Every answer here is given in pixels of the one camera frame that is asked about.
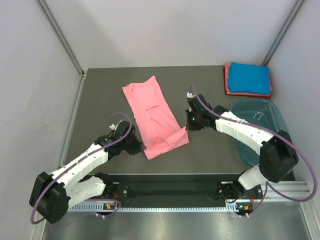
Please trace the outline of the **pink t-shirt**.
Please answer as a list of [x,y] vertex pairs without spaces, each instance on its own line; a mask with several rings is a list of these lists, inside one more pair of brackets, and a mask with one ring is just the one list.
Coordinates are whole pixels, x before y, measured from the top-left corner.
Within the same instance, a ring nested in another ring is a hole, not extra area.
[[122,87],[138,126],[148,160],[189,143],[185,127],[168,106],[155,76]]

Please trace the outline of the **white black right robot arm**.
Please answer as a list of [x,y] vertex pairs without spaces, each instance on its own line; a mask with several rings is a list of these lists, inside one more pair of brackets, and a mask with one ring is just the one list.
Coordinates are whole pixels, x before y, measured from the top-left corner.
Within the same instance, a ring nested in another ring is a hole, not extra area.
[[186,94],[188,109],[187,130],[200,131],[211,128],[233,137],[246,145],[259,159],[252,168],[240,174],[236,181],[228,186],[232,190],[231,198],[245,198],[253,188],[265,182],[280,182],[299,162],[296,151],[290,146],[291,138],[286,131],[270,133],[249,125],[220,105],[211,107],[203,95]]

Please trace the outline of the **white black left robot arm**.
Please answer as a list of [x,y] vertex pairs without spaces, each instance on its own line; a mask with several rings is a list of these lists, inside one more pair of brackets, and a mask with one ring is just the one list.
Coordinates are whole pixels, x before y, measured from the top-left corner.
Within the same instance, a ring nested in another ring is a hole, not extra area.
[[110,129],[109,134],[98,137],[67,165],[36,177],[29,199],[33,213],[55,224],[73,206],[92,197],[106,199],[113,194],[112,181],[105,173],[92,176],[89,173],[122,152],[138,154],[143,150],[143,143],[138,140],[136,128],[130,121],[121,120]]

